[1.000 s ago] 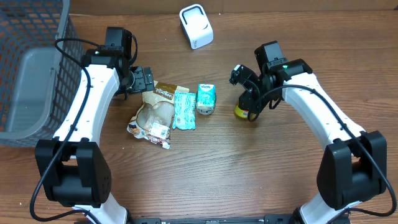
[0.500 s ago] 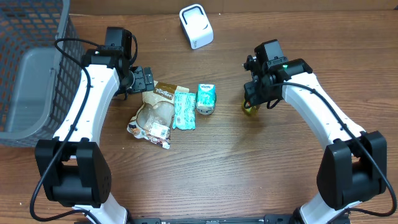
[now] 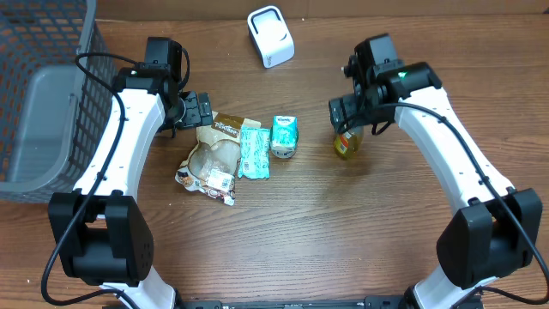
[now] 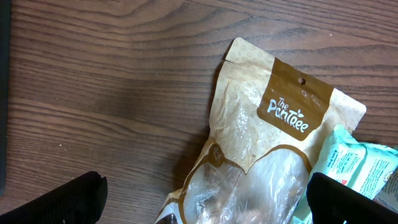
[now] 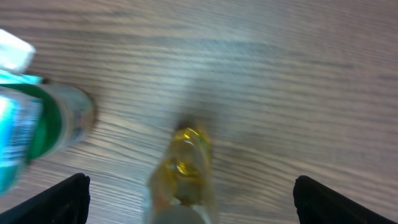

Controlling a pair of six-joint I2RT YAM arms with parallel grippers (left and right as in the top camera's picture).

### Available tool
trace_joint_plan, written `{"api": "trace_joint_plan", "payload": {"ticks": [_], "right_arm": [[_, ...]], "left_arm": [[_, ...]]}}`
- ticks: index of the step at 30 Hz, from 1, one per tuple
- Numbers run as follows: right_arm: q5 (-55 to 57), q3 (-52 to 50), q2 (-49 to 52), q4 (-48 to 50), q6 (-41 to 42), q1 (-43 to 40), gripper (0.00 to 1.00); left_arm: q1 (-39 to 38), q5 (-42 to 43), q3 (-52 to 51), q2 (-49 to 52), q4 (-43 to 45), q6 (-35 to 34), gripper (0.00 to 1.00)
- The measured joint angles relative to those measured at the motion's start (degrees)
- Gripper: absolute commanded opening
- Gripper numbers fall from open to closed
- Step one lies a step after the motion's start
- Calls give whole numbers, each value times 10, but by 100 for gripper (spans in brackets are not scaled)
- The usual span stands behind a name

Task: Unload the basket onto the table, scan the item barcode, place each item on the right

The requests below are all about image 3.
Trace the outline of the mint green snack packet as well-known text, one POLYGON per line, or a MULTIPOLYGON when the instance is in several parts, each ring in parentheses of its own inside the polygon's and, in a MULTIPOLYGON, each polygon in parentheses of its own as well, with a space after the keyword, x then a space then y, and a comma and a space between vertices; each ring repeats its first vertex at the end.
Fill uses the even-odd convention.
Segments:
POLYGON ((270 130, 244 126, 240 135, 238 176, 247 179, 268 179, 270 130))

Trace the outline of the green white Knorr container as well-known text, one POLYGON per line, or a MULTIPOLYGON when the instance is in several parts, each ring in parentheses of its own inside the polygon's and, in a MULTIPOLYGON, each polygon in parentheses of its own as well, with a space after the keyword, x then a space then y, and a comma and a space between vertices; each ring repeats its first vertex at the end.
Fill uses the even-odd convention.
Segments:
POLYGON ((270 150, 278 158, 289 159, 297 151, 299 133, 296 130, 272 129, 270 150))

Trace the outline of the yellow liquid bottle grey cap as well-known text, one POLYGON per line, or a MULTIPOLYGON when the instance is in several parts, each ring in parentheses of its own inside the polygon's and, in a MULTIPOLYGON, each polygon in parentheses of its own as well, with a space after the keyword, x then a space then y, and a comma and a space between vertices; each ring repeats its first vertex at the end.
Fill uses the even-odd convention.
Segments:
POLYGON ((362 126, 337 134, 334 140, 335 153, 343 160, 352 158, 358 151, 364 138, 362 126))

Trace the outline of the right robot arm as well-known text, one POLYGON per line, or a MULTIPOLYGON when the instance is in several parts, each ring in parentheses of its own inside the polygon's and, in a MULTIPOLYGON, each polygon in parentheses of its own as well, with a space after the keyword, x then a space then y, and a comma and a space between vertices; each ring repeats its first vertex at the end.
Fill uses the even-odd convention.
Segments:
POLYGON ((397 125, 437 177, 452 218, 436 243, 438 265, 401 296, 368 296, 368 308, 479 308, 494 282, 541 262, 536 247, 543 205, 517 190, 483 155, 449 102, 432 67, 405 64, 386 33, 357 44, 345 76, 351 94, 329 102, 335 152, 354 155, 366 126, 397 125))

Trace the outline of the brown printed snack pouch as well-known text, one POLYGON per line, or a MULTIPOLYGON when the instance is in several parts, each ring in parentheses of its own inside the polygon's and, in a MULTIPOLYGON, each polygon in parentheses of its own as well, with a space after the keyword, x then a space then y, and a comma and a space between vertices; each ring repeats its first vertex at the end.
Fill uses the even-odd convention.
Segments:
POLYGON ((175 180, 187 191, 199 191, 233 206, 241 130, 260 126, 256 120, 213 112, 213 123, 196 129, 197 145, 180 164, 175 180))

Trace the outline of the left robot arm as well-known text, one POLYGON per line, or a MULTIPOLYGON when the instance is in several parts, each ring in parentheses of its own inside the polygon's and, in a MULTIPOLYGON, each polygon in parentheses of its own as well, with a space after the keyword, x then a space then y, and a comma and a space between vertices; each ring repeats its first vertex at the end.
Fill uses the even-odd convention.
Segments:
POLYGON ((188 52, 175 40, 150 37, 141 62, 128 59, 111 82, 81 64, 112 95, 98 148, 70 193, 56 192, 48 217, 56 241, 41 278, 43 299, 69 306, 112 294, 127 308, 181 308, 178 290, 153 266, 154 238, 137 205, 142 169, 154 136, 213 122, 209 97, 185 90, 188 52))

